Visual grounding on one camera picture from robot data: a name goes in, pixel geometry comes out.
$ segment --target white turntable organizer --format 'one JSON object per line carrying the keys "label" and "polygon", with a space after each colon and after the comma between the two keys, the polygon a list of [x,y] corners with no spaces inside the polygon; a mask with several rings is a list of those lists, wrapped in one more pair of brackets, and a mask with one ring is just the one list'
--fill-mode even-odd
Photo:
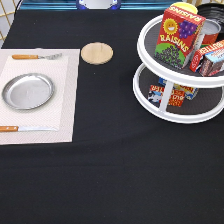
{"label": "white turntable organizer", "polygon": [[[149,21],[140,33],[137,48],[143,63],[137,69],[133,79],[134,94],[146,110],[162,119],[177,123],[198,123],[209,120],[224,108],[224,71],[212,77],[202,77],[199,73],[192,72],[188,65],[182,70],[176,70],[154,58],[162,18],[163,15]],[[148,73],[147,78],[144,78],[144,82],[147,82],[145,84],[147,91],[150,85],[158,85],[159,77],[167,80],[159,107],[149,102],[146,93],[143,94],[140,88],[143,73]],[[193,100],[185,99],[181,107],[167,106],[174,83],[202,89],[199,89]]]}

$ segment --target knife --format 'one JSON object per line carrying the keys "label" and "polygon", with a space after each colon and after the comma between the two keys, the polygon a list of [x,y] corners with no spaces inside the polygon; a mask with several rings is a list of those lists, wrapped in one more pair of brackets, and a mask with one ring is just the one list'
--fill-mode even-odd
{"label": "knife", "polygon": [[12,58],[13,59],[48,59],[48,60],[54,60],[54,59],[60,58],[61,56],[62,56],[62,53],[49,55],[49,56],[14,54],[14,55],[12,55]]}
{"label": "knife", "polygon": [[17,132],[17,131],[57,131],[49,127],[24,127],[24,126],[0,126],[0,132]]}

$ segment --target white rim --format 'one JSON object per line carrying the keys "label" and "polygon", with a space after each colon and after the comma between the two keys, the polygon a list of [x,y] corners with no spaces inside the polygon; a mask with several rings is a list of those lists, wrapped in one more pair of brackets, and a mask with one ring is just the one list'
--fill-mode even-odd
{"label": "white rim", "polygon": [[222,92],[222,97],[221,100],[219,102],[219,104],[214,107],[212,110],[203,113],[203,114],[197,114],[197,115],[179,115],[179,114],[173,114],[173,113],[169,113],[169,112],[161,112],[159,110],[159,108],[157,108],[156,106],[154,106],[153,104],[151,104],[141,93],[140,88],[139,88],[139,76],[142,72],[142,70],[145,68],[146,66],[144,64],[141,64],[134,76],[133,79],[133,91],[134,94],[137,98],[137,100],[139,101],[139,103],[149,112],[151,112],[152,114],[156,115],[157,117],[160,117],[164,120],[167,121],[172,121],[172,122],[176,122],[176,123],[184,123],[184,124],[191,124],[191,123],[199,123],[199,122],[203,122],[206,120],[209,120],[213,117],[215,117],[217,114],[219,114],[222,109],[224,108],[224,89]]}
{"label": "white rim", "polygon": [[220,77],[194,77],[189,75],[184,75],[170,69],[167,69],[157,63],[146,51],[145,49],[145,36],[148,31],[155,26],[157,23],[161,22],[163,15],[157,16],[156,18],[152,19],[148,22],[142,29],[137,49],[139,57],[141,58],[142,62],[156,75],[167,79],[171,82],[178,83],[181,85],[197,87],[197,88],[214,88],[214,87],[221,87],[224,86],[224,76]]}

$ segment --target orange knife handle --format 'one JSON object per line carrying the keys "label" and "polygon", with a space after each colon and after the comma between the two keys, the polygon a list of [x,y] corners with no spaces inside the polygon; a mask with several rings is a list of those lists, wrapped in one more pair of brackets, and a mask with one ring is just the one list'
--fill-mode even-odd
{"label": "orange knife handle", "polygon": [[38,59],[38,55],[21,55],[21,54],[14,54],[12,55],[13,59]]}
{"label": "orange knife handle", "polygon": [[18,126],[0,126],[0,132],[16,132],[18,129]]}

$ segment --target cardboard box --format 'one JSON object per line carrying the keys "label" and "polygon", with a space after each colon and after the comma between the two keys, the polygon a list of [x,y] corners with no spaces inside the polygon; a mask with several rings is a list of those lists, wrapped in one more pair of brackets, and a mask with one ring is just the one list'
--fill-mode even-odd
{"label": "cardboard box", "polygon": [[[148,101],[161,103],[165,88],[151,85],[149,89]],[[184,91],[172,90],[168,105],[180,107],[184,101]]]}
{"label": "cardboard box", "polygon": [[166,9],[155,57],[175,68],[185,67],[205,20],[202,16],[176,6]]}
{"label": "cardboard box", "polygon": [[202,76],[212,76],[224,70],[224,49],[214,51],[205,55],[200,69]]}
{"label": "cardboard box", "polygon": [[194,57],[191,61],[190,69],[193,72],[198,72],[200,70],[201,66],[202,66],[202,62],[205,58],[205,55],[208,54],[208,53],[217,51],[217,50],[221,50],[221,49],[224,49],[224,40],[219,41],[217,43],[214,43],[212,45],[209,45],[207,47],[203,47],[201,49],[198,49],[195,52]]}
{"label": "cardboard box", "polygon": [[[166,85],[166,80],[163,78],[159,78],[159,84],[165,86]],[[194,87],[188,87],[188,86],[182,86],[179,84],[174,84],[173,88],[176,90],[181,90],[184,91],[185,93],[185,98],[187,98],[188,100],[192,100],[198,93],[198,88],[194,88]]]}

